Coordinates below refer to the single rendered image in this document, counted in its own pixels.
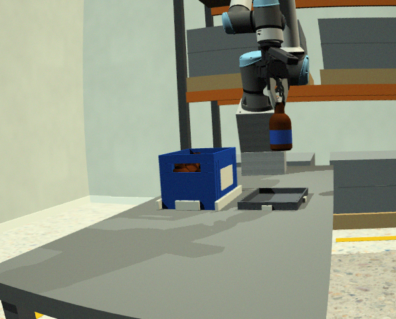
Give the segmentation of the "cream flat bar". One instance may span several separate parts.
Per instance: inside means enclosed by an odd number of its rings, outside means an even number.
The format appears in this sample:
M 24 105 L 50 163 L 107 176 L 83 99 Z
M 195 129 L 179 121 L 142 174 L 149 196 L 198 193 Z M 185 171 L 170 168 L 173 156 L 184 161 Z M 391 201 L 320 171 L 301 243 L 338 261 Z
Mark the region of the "cream flat bar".
M 215 202 L 215 211 L 220 211 L 224 206 L 242 193 L 242 186 L 234 188 L 232 191 L 224 195 Z M 306 196 L 303 197 L 303 203 L 306 202 Z M 156 201 L 156 209 L 162 209 L 161 199 Z M 200 201 L 175 201 L 175 210 L 199 211 Z M 271 205 L 262 205 L 262 211 L 272 211 Z

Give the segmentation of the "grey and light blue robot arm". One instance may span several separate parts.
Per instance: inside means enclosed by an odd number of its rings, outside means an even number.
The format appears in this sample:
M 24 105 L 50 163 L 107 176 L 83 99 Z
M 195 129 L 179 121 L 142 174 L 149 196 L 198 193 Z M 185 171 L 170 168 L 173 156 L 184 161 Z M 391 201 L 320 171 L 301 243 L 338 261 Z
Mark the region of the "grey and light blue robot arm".
M 251 7 L 252 0 L 231 0 L 228 12 L 222 14 L 225 32 L 256 33 L 258 44 L 281 43 L 281 48 L 269 47 L 268 54 L 286 63 L 291 86 L 307 85 L 309 56 L 300 47 L 295 0 L 254 0 L 254 11 Z M 243 84 L 241 108 L 249 112 L 272 110 L 270 98 L 263 94 L 266 82 L 256 77 L 255 63 L 262 61 L 261 51 L 243 54 L 239 61 Z

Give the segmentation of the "dark blue crate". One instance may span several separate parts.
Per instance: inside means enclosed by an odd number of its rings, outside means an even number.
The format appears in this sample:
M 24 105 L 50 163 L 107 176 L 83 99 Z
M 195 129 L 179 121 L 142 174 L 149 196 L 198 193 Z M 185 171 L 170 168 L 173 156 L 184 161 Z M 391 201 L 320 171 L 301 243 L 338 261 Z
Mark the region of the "dark blue crate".
M 200 201 L 200 210 L 215 210 L 215 202 L 237 187 L 236 147 L 193 148 L 158 158 L 162 209 L 175 209 L 175 201 Z M 173 172 L 175 163 L 200 163 L 201 172 Z

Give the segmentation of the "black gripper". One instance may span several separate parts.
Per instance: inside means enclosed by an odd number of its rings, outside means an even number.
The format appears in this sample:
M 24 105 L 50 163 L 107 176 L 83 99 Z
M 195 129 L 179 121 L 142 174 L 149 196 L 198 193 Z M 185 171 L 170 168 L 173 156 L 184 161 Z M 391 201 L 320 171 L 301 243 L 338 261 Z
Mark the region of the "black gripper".
M 263 94 L 265 96 L 269 96 L 272 108 L 275 109 L 277 102 L 276 95 L 282 97 L 284 107 L 286 105 L 288 91 L 290 88 L 290 75 L 284 62 L 268 54 L 269 47 L 281 48 L 281 43 L 264 42 L 260 44 L 258 50 L 261 51 L 262 61 L 255 63 L 256 77 L 264 78 L 267 86 L 263 90 Z M 276 81 L 274 78 L 278 78 L 276 89 Z

